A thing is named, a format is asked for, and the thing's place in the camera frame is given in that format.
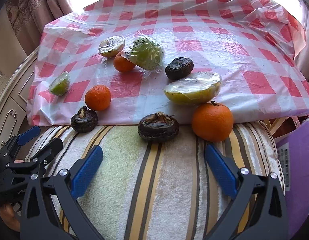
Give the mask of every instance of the red and white tablecloth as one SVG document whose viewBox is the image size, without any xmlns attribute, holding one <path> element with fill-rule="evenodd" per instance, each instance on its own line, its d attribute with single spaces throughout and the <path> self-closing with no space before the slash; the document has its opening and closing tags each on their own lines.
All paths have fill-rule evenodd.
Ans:
<svg viewBox="0 0 309 240">
<path fill-rule="evenodd" d="M 119 73 L 99 55 L 99 43 L 123 35 L 126 48 L 138 34 L 156 38 L 165 64 L 189 57 L 194 72 L 213 70 L 223 86 L 215 101 L 236 122 L 309 114 L 309 85 L 292 60 L 305 45 L 304 30 L 286 9 L 271 0 L 100 0 L 45 26 L 27 104 L 30 124 L 69 124 L 85 93 L 103 84 L 110 107 L 99 124 L 137 124 L 163 111 L 190 123 L 194 107 L 178 106 L 164 95 L 164 71 L 135 68 Z M 49 84 L 63 71 L 69 92 L 56 97 Z"/>
</svg>

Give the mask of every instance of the striped cushion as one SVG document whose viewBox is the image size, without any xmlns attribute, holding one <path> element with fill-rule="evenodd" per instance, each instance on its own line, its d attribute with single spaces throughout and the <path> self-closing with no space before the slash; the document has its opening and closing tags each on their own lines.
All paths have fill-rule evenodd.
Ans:
<svg viewBox="0 0 309 240">
<path fill-rule="evenodd" d="M 106 240 L 201 240 L 228 205 L 204 161 L 205 141 L 190 126 L 180 126 L 177 138 L 164 144 L 142 141 L 137 126 L 97 126 L 87 134 L 69 126 L 51 127 L 26 160 L 53 138 L 61 138 L 64 149 L 48 166 L 49 175 L 69 169 L 94 144 L 103 148 L 104 161 L 78 202 Z M 276 145 L 262 122 L 234 125 L 216 146 L 238 167 L 258 175 L 276 172 L 284 187 Z M 254 201 L 253 196 L 239 232 Z M 56 197 L 53 202 L 64 229 L 73 233 Z"/>
</svg>

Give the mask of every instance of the tangerine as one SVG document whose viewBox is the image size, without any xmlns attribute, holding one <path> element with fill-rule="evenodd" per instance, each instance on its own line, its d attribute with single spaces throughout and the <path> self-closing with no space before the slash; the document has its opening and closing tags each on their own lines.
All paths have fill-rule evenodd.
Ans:
<svg viewBox="0 0 309 240">
<path fill-rule="evenodd" d="M 126 54 L 124 51 L 119 52 L 113 60 L 113 66 L 119 72 L 128 72 L 135 68 L 136 64 L 133 64 L 127 60 Z"/>
<path fill-rule="evenodd" d="M 93 111 L 105 110 L 111 102 L 110 90 L 104 85 L 94 86 L 86 93 L 84 101 Z"/>
<path fill-rule="evenodd" d="M 211 101 L 199 106 L 192 116 L 192 130 L 210 142 L 225 140 L 232 131 L 233 116 L 228 107 Z"/>
</svg>

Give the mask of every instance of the silver screw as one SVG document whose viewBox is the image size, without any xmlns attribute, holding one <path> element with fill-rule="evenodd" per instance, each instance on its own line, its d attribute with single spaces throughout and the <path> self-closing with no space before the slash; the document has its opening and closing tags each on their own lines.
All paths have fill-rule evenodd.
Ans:
<svg viewBox="0 0 309 240">
<path fill-rule="evenodd" d="M 249 174 L 249 170 L 247 168 L 241 168 L 240 169 L 240 172 L 243 174 L 243 175 L 248 175 Z"/>
<path fill-rule="evenodd" d="M 38 178 L 38 175 L 37 175 L 36 173 L 35 173 L 35 174 L 32 174 L 30 178 L 33 179 L 33 180 L 34 180 L 34 179 L 37 179 L 37 178 Z"/>
<path fill-rule="evenodd" d="M 59 174 L 61 176 L 66 176 L 68 174 L 68 170 L 67 169 L 62 169 L 61 171 L 59 171 Z"/>
<path fill-rule="evenodd" d="M 270 173 L 270 177 L 272 177 L 273 179 L 278 178 L 278 175 L 274 172 Z"/>
</svg>

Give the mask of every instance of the blue gripper pad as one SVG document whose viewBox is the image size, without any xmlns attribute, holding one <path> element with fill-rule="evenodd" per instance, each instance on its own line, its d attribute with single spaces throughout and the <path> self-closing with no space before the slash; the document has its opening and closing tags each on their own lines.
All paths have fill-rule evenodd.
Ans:
<svg viewBox="0 0 309 240">
<path fill-rule="evenodd" d="M 235 199 L 237 196 L 237 180 L 231 170 L 221 157 L 221 153 L 213 144 L 208 144 L 205 148 L 205 160 L 207 161 L 214 177 L 218 181 L 223 193 Z"/>
<path fill-rule="evenodd" d="M 25 145 L 26 143 L 30 142 L 33 138 L 37 137 L 40 134 L 40 127 L 34 126 L 24 132 L 23 134 L 19 135 L 18 138 L 18 145 Z"/>
<path fill-rule="evenodd" d="M 77 160 L 84 161 L 84 163 L 71 181 L 72 197 L 76 199 L 84 195 L 102 160 L 103 152 L 99 145 L 95 145 L 84 159 Z"/>
</svg>

